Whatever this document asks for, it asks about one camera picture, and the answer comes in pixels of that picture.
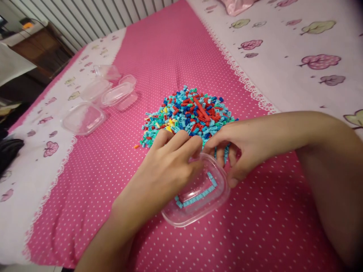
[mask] plastic container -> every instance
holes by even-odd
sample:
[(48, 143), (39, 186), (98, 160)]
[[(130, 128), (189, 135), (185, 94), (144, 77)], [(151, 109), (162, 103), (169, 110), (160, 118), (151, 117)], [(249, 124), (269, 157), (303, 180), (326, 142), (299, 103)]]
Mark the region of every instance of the plastic container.
[(208, 172), (212, 174), (217, 186), (204, 198), (183, 208), (176, 204), (175, 199), (170, 201), (161, 213), (165, 220), (174, 227), (185, 227), (199, 220), (220, 207), (229, 197), (230, 188), (223, 168), (210, 155), (201, 153), (199, 159), (204, 162), (203, 171), (178, 194), (180, 202), (183, 203), (196, 197), (212, 185)]
[(117, 80), (122, 75), (114, 65), (95, 65), (93, 66), (96, 76), (107, 80)]
[(105, 120), (106, 115), (99, 107), (82, 102), (68, 112), (61, 125), (75, 135), (83, 136), (94, 132)]
[(134, 85), (130, 82), (124, 82), (114, 87), (102, 95), (101, 103), (104, 107), (115, 107), (123, 111), (131, 106), (137, 100), (137, 93)]
[(112, 88), (112, 83), (105, 79), (95, 79), (81, 92), (80, 97), (88, 102), (102, 107), (102, 95)]
[(133, 75), (126, 75), (119, 80), (118, 84), (120, 85), (125, 82), (131, 83), (133, 85), (133, 87), (135, 88), (137, 80)]

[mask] hand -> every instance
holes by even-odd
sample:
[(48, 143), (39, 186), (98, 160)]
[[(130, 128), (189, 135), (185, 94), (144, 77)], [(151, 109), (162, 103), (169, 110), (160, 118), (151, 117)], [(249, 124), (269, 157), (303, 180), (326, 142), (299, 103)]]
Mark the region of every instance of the hand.
[(181, 130), (175, 136), (160, 130), (139, 169), (114, 201), (112, 214), (141, 227), (158, 213), (203, 168), (201, 161), (189, 163), (202, 150), (199, 136), (189, 138)]
[[(321, 134), (329, 130), (332, 122), (336, 119), (313, 111), (280, 113), (233, 122), (208, 140), (203, 151), (213, 155), (217, 147), (218, 163), (224, 166), (224, 148), (231, 143), (229, 161), (232, 168), (227, 180), (234, 188), (265, 160), (321, 139)], [(238, 149), (241, 149), (242, 156), (236, 161)]]

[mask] polka dot fabric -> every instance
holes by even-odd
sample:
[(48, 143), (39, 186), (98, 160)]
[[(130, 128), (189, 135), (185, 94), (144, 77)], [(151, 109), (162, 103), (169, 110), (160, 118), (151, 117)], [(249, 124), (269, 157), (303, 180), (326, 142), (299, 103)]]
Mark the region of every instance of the polka dot fabric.
[[(267, 114), (184, 0), (128, 27), (114, 65), (136, 77), (138, 100), (123, 112), (106, 109), (108, 120), (78, 137), (27, 244), (37, 264), (75, 267), (148, 150), (133, 148), (144, 113), (165, 96), (187, 85), (222, 96), (240, 119)], [(340, 268), (294, 153), (259, 166), (226, 204), (185, 228), (155, 216), (136, 236), (129, 265), (179, 272)]]

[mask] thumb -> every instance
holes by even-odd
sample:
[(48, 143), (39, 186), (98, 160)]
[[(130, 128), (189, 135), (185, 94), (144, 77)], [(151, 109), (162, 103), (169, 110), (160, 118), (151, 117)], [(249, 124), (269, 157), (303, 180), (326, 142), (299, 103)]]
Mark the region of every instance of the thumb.
[(260, 163), (260, 157), (244, 152), (237, 163), (230, 169), (227, 175), (227, 182), (231, 188), (246, 178), (246, 176)]

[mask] bed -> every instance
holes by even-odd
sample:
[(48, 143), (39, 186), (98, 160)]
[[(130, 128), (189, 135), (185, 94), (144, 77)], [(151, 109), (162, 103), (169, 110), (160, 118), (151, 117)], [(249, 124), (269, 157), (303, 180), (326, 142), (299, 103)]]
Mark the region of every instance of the bed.
[[(145, 112), (184, 85), (223, 96), (240, 119), (316, 110), (363, 136), (349, 117), (363, 109), (356, 10), (340, 0), (261, 0), (230, 17), (215, 0), (181, 0), (88, 44), (13, 127), (25, 146), (0, 180), (0, 263), (74, 268), (147, 153), (133, 148)], [(137, 78), (138, 100), (126, 112), (106, 109), (107, 121), (88, 136), (62, 129), (93, 65), (112, 63)], [(130, 266), (339, 271), (342, 263), (288, 153), (260, 165), (221, 208), (185, 228), (155, 216), (137, 235)]]

